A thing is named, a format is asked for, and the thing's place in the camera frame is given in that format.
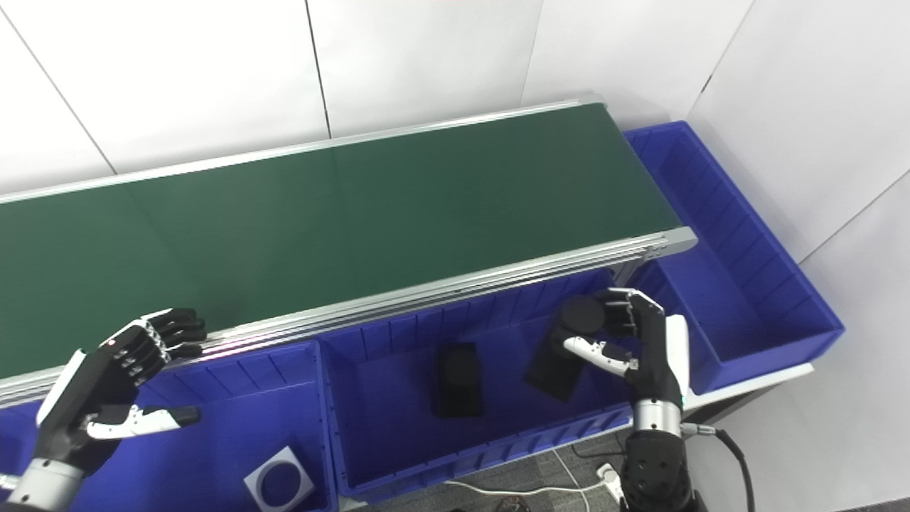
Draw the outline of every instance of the black cable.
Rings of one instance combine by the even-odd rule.
[[[578,453],[578,450],[575,449],[575,445],[571,445],[572,452],[575,452],[575,456],[578,458],[600,458],[602,456],[624,456],[625,452],[600,452],[598,454],[586,454],[582,455]]]
[[[721,440],[730,451],[733,452],[733,456],[736,457],[736,460],[739,461],[740,467],[743,469],[743,480],[745,481],[745,502],[746,509],[749,512],[755,512],[755,493],[752,489],[752,476],[749,475],[749,466],[745,464],[745,454],[743,450],[733,441],[733,438],[727,434],[726,430],[717,429],[715,434],[718,439]]]

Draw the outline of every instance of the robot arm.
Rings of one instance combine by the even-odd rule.
[[[195,407],[139,408],[137,387],[178,357],[202,352],[205,322],[191,309],[140,317],[86,354],[76,351],[41,404],[32,462],[6,510],[66,510],[83,480],[122,439],[197,423]]]
[[[598,332],[634,336],[642,343],[641,357],[598,341]],[[685,319],[666,317],[663,307],[642,292],[610,288],[566,301],[550,340],[565,353],[622,377],[632,389],[632,434],[620,472],[623,510],[703,510],[689,479],[680,427],[689,381]]]

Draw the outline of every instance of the white wall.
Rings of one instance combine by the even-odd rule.
[[[521,104],[543,0],[310,0],[332,136]]]
[[[111,174],[2,16],[0,69],[0,194]]]
[[[85,127],[0,19],[0,193],[326,138],[322,92],[335,137],[590,91],[681,118],[750,1],[0,0]]]
[[[117,172],[328,135],[303,1],[0,5]]]
[[[622,128],[684,118],[752,0],[548,0],[522,103],[602,95]]]
[[[847,328],[815,374],[720,423],[748,456],[759,510],[910,496],[907,48],[907,4],[757,0],[689,116]],[[723,446],[692,440],[689,453],[711,509],[743,510]]]

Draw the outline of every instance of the white cable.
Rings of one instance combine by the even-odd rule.
[[[464,482],[459,482],[458,480],[447,480],[444,482],[450,486],[462,486],[468,488],[476,493],[481,493],[487,496],[534,496],[547,491],[560,491],[564,493],[584,493],[592,489],[600,487],[603,485],[603,482],[594,484],[593,486],[587,486],[584,489],[570,489],[568,487],[541,487],[539,489],[534,489],[532,491],[491,491],[487,489],[481,489],[479,487],[472,486],[471,484],[465,484]]]
[[[571,478],[571,482],[573,484],[575,484],[576,487],[581,489],[581,486],[578,485],[578,480],[575,479],[575,475],[573,475],[571,473],[571,471],[569,471],[569,467],[566,466],[566,463],[562,461],[562,457],[560,457],[560,454],[559,454],[559,452],[556,451],[556,448],[553,448],[551,451],[556,456],[556,458],[559,459],[560,464],[562,464],[562,468],[565,469],[566,473],[569,474],[569,478]],[[584,512],[591,512],[591,504],[588,503],[588,497],[584,495],[584,491],[581,492],[581,499],[584,500]]]

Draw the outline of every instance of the blue plastic bin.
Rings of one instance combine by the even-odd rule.
[[[692,389],[807,363],[844,326],[685,122],[626,138],[699,243],[647,264],[631,286],[691,326]]]
[[[568,404],[522,381],[561,300],[608,283],[585,272],[320,336],[339,492],[375,502],[626,421],[626,385],[606,372],[586,368]],[[477,344],[483,417],[432,413],[447,341]]]
[[[139,403],[198,405],[202,422],[124,441],[87,479],[72,510],[258,512],[243,478],[284,446],[316,487],[295,511],[337,510],[323,386],[315,343],[164,372],[143,386]],[[0,411],[0,471],[25,470],[37,407]],[[265,489],[279,503],[294,494],[281,479],[281,472],[267,476]]]

